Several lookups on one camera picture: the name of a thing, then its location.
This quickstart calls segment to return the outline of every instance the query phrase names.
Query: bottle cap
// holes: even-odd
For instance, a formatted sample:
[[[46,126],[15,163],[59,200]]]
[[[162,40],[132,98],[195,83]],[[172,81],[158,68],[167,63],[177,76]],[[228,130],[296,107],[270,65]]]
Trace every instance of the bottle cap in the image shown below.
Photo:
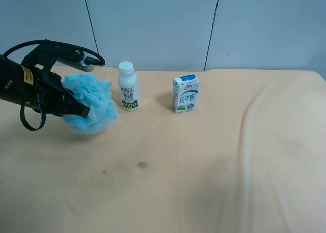
[[[128,61],[119,63],[118,68],[119,68],[119,73],[124,75],[131,74],[134,71],[132,62],[128,62]]]

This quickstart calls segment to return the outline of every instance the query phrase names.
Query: blue bath sponge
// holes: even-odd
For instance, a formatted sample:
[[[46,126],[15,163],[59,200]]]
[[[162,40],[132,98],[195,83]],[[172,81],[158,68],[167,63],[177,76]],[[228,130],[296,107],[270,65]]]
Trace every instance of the blue bath sponge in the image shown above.
[[[102,82],[91,74],[65,76],[62,85],[73,91],[75,98],[91,108],[86,118],[77,115],[63,116],[75,133],[95,134],[106,129],[118,119],[118,108],[111,100],[111,82]]]

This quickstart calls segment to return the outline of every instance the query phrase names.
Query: table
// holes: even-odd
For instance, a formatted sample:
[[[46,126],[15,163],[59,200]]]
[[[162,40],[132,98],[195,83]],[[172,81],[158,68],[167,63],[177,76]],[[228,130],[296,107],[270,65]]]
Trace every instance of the table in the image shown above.
[[[171,109],[172,84],[188,73],[138,72],[134,112],[122,109],[116,69],[93,74],[113,82],[120,114],[96,135],[73,134],[51,115],[30,132],[20,106],[0,102],[0,232],[324,232],[318,74],[198,72],[197,109],[182,114]]]

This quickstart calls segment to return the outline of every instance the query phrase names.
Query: milk carton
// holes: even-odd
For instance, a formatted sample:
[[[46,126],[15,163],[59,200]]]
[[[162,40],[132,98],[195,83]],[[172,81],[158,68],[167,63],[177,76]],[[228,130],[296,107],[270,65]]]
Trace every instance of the milk carton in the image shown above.
[[[175,113],[195,110],[199,80],[194,74],[173,80],[173,108]]]

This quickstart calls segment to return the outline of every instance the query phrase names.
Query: white plastic bottle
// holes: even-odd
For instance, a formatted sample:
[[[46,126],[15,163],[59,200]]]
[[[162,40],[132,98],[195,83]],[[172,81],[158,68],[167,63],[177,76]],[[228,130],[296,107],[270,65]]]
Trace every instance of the white plastic bottle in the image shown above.
[[[137,110],[139,107],[138,78],[133,64],[128,61],[119,63],[118,84],[123,108],[127,111]]]

